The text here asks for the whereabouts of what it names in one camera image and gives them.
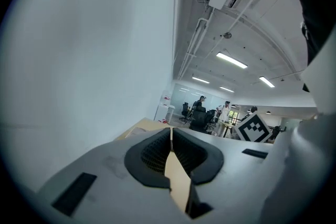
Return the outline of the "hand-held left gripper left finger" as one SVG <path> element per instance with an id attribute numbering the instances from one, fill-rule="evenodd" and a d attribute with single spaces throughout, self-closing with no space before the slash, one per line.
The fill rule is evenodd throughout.
<path id="1" fill-rule="evenodd" d="M 168 128 L 97 146 L 25 191 L 48 224 L 190 224 L 165 177 Z"/>

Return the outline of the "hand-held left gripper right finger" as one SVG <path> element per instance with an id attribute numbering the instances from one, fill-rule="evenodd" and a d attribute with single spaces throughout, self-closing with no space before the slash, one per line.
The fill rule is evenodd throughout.
<path id="1" fill-rule="evenodd" d="M 232 140 L 175 127 L 175 151 L 180 137 L 207 152 L 190 177 L 200 202 L 211 210 L 194 219 L 171 213 L 170 224 L 261 224 L 265 201 L 279 180 L 279 143 Z"/>

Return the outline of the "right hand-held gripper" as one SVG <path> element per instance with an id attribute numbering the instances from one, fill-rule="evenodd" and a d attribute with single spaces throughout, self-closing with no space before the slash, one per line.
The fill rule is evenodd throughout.
<path id="1" fill-rule="evenodd" d="M 241 121 L 234 130 L 242 141 L 248 142 L 264 143 L 272 136 L 272 131 L 257 112 Z"/>

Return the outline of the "tall black office chair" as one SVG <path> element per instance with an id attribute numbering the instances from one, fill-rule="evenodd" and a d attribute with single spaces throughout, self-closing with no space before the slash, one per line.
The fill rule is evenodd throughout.
<path id="1" fill-rule="evenodd" d="M 198 106 L 193 112 L 189 129 L 204 133 L 207 125 L 206 117 L 206 109 L 202 106 Z"/>

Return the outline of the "black office chair with headrest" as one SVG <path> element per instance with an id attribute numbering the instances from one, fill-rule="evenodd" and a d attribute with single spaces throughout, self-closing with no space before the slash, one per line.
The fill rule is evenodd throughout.
<path id="1" fill-rule="evenodd" d="M 183 124 L 186 124 L 188 121 L 188 114 L 189 114 L 188 111 L 189 111 L 189 106 L 188 106 L 188 103 L 185 102 L 182 106 L 182 112 L 181 112 L 182 117 L 179 118 L 179 120 L 182 121 Z"/>

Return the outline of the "white cabinet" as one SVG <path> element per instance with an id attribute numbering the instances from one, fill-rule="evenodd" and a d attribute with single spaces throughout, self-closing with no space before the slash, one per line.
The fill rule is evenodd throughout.
<path id="1" fill-rule="evenodd" d="M 175 106 L 171 105 L 171 92 L 164 90 L 157 107 L 154 121 L 170 124 Z"/>

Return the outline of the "white ceiling pipes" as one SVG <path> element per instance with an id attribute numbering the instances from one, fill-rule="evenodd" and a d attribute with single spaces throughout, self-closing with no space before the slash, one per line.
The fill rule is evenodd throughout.
<path id="1" fill-rule="evenodd" d="M 181 78 L 189 60 L 193 58 L 194 47 L 196 45 L 196 42 L 198 41 L 198 38 L 199 38 L 200 34 L 204 31 L 204 28 L 206 27 L 207 22 L 208 22 L 208 19 L 205 19 L 205 18 L 200 18 L 198 20 L 195 31 L 192 35 L 192 38 L 190 40 L 190 43 L 188 45 L 186 54 L 184 56 L 184 59 L 182 61 L 181 67 L 180 67 L 180 70 L 179 70 L 178 75 L 177 75 L 178 80 L 180 80 L 180 78 Z"/>

